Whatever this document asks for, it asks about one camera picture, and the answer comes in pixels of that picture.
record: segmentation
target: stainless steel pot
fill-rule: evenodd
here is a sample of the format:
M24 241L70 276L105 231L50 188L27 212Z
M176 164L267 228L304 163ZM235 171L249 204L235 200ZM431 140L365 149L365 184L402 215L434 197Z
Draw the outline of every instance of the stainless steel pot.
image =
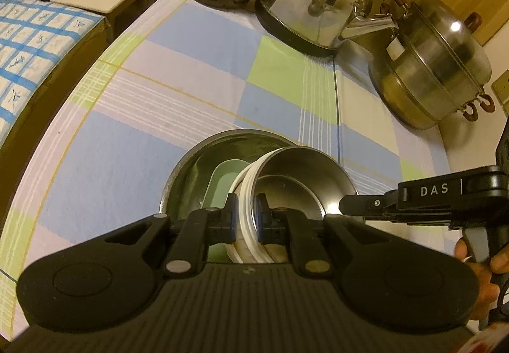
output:
M491 66L472 35L480 16L473 13L462 22L440 0L395 1L404 9L396 21L399 31L386 50L375 49L370 67L373 84L394 114L414 128L430 128L457 110L477 120L474 100L493 112L483 89Z

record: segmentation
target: bed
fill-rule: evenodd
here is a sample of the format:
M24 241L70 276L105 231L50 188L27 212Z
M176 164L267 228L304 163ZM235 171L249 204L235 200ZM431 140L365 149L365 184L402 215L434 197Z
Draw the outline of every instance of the bed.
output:
M0 0L0 229L45 129L108 46L105 19L37 0Z

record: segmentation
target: kettle spout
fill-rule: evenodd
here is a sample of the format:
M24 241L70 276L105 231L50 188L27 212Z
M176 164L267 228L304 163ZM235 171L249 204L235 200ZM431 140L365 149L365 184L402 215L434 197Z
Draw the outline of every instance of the kettle spout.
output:
M339 35L340 39L352 39L363 34L373 33L381 30L392 29L393 33L398 29L392 16L379 15L365 18L362 16L354 17Z

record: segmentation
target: black kettle base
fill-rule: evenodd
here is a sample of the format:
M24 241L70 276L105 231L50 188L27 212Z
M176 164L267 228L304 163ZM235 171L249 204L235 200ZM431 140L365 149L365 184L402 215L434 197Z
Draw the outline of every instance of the black kettle base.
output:
M295 34L284 24L278 21L265 8L260 0L256 0L254 6L256 10L256 16L258 17L258 20L260 21L260 24L263 26L263 28L288 46L307 55L316 57L333 56L336 53L335 49L328 49L326 47L314 45L313 43Z

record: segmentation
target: silver bolt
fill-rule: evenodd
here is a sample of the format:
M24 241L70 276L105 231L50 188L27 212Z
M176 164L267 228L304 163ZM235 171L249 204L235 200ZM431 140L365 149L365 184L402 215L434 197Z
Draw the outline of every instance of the silver bolt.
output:
M330 263L325 260L311 260L304 265L304 268L310 273L326 273L330 270Z
M173 260L166 264L166 269L170 273L186 273L191 267L191 263L186 260Z

